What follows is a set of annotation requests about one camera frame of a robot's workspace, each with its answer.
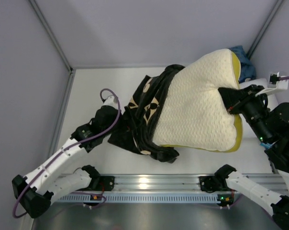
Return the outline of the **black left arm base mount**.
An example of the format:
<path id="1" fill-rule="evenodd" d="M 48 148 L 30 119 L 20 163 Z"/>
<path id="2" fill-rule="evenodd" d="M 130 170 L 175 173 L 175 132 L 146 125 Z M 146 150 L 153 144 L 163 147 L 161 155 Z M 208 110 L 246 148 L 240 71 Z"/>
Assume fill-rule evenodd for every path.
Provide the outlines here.
<path id="1" fill-rule="evenodd" d="M 109 192 L 114 189 L 115 177 L 114 176 L 100 176 L 95 179 L 91 186 L 92 191 Z"/>

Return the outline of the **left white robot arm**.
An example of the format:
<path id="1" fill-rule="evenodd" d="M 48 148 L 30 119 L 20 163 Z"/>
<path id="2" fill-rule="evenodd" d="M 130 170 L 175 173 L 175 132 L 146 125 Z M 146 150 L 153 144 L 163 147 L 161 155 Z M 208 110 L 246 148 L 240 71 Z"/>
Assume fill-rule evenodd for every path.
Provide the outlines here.
<path id="1" fill-rule="evenodd" d="M 63 196 L 79 189 L 94 188 L 100 174 L 91 165 L 77 169 L 73 174 L 61 177 L 72 163 L 90 153 L 118 126 L 120 106 L 104 104 L 86 124 L 77 127 L 63 146 L 32 172 L 17 175 L 12 180 L 16 205 L 36 219 Z"/>

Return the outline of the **cream yellow quilted pillow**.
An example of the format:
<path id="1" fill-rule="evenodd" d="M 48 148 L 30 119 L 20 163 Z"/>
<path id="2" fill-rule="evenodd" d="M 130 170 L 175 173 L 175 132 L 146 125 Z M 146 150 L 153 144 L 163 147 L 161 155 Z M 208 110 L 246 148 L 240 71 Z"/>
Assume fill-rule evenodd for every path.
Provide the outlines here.
<path id="1" fill-rule="evenodd" d="M 239 89 L 240 71 L 236 54 L 220 49 L 177 73 L 168 88 L 153 142 L 163 147 L 237 151 L 242 120 L 227 112 L 218 89 Z"/>

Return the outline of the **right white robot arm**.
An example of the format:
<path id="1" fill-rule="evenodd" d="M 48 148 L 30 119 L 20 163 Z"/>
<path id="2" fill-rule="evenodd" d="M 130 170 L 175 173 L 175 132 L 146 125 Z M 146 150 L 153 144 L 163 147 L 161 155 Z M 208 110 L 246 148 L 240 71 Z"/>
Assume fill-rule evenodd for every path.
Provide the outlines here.
<path id="1" fill-rule="evenodd" d="M 227 112 L 242 115 L 259 141 L 267 146 L 265 154 L 289 193 L 289 103 L 280 103 L 270 110 L 268 95 L 263 90 L 257 85 L 240 90 L 218 89 Z M 228 164 L 201 183 L 207 184 L 209 193 L 229 190 L 241 193 L 263 208 L 282 230 L 289 230 L 289 194 L 272 192 Z"/>

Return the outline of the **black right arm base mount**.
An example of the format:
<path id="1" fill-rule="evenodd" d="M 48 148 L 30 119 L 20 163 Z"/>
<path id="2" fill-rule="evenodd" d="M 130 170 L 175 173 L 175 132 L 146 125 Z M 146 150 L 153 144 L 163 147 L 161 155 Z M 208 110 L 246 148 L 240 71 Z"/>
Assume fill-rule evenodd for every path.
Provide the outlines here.
<path id="1" fill-rule="evenodd" d="M 204 191 L 206 193 L 228 191 L 225 180 L 220 179 L 216 176 L 200 176 L 199 182 L 201 191 Z"/>

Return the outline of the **black floral plush pillowcase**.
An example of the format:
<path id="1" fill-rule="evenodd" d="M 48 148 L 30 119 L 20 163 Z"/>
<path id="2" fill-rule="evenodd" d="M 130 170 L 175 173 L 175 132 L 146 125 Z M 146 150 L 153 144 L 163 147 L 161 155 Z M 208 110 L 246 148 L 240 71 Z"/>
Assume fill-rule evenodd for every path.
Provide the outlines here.
<path id="1" fill-rule="evenodd" d="M 174 76 L 184 68 L 173 64 L 158 76 L 146 75 L 124 107 L 122 119 L 108 142 L 135 154 L 148 155 L 159 162 L 173 163 L 179 153 L 173 147 L 155 144 L 153 136 L 170 84 Z"/>

